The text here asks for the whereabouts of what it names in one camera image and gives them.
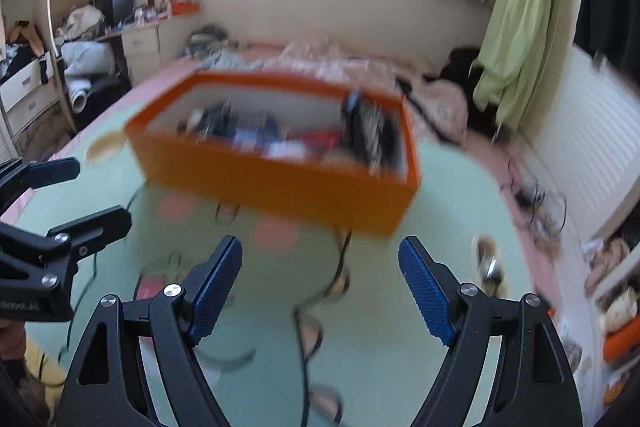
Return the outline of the left hand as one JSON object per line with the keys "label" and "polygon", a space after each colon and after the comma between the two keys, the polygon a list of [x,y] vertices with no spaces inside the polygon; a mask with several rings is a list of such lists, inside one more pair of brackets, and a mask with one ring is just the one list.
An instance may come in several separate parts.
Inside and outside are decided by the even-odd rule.
{"label": "left hand", "polygon": [[0,321],[0,357],[2,360],[19,360],[26,351],[26,332],[23,322]]}

